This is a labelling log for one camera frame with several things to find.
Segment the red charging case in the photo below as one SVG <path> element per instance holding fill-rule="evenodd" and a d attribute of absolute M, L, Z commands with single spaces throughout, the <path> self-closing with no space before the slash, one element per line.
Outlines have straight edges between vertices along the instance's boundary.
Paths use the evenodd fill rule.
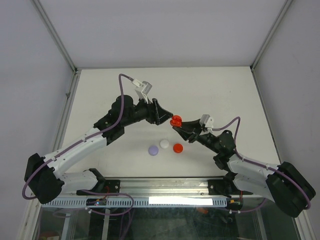
<path fill-rule="evenodd" d="M 179 115 L 173 115 L 170 120 L 170 125 L 172 127 L 178 127 L 180 128 L 182 126 L 182 118 Z"/>
<path fill-rule="evenodd" d="M 175 143 L 175 144 L 173 145 L 173 151 L 174 151 L 175 153 L 177 153 L 177 154 L 182 153 L 183 150 L 184 150 L 184 147 L 183 147 L 182 144 L 180 144 L 180 143 Z"/>

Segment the white charging case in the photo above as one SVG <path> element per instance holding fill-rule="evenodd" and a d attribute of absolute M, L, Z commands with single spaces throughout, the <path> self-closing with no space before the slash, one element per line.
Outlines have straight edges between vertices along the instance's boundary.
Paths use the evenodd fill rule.
<path fill-rule="evenodd" d="M 160 142 L 159 142 L 159 146 L 162 148 L 162 149 L 167 149 L 169 148 L 170 146 L 170 143 L 167 139 L 162 139 Z"/>

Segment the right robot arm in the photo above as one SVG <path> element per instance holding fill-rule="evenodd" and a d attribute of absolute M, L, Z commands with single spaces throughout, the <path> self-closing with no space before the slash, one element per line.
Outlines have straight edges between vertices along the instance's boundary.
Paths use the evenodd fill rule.
<path fill-rule="evenodd" d="M 198 142 L 216 154 L 215 164 L 227 171 L 223 182 L 226 192 L 234 194 L 240 190 L 259 195 L 293 218 L 310 209 L 316 191 L 297 168 L 286 161 L 270 164 L 241 155 L 236 146 L 238 133 L 228 129 L 234 122 L 240 123 L 241 118 L 237 116 L 227 125 L 215 128 L 208 114 L 194 121 L 182 121 L 175 115 L 170 125 L 186 142 Z"/>

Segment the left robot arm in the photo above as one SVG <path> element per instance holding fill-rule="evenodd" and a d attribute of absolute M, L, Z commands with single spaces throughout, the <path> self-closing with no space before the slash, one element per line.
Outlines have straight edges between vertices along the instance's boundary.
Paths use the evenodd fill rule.
<path fill-rule="evenodd" d="M 105 178 L 97 169 L 72 173 L 67 173 L 67 170 L 120 138 L 125 127 L 143 120 L 159 126 L 172 116 L 155 98 L 140 99 L 134 104 L 131 96 L 118 96 L 107 114 L 73 143 L 44 156 L 38 153 L 31 155 L 24 175 L 25 186 L 41 204 L 53 201 L 61 193 L 88 190 L 100 194 L 105 188 Z"/>

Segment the purple charging case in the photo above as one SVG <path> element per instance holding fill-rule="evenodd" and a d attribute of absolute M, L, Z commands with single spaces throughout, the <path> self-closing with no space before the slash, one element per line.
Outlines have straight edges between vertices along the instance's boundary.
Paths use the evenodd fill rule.
<path fill-rule="evenodd" d="M 158 148 L 156 145 L 151 145 L 151 146 L 148 148 L 148 153 L 149 153 L 151 156 L 156 156 L 156 155 L 159 153 L 159 148 Z"/>

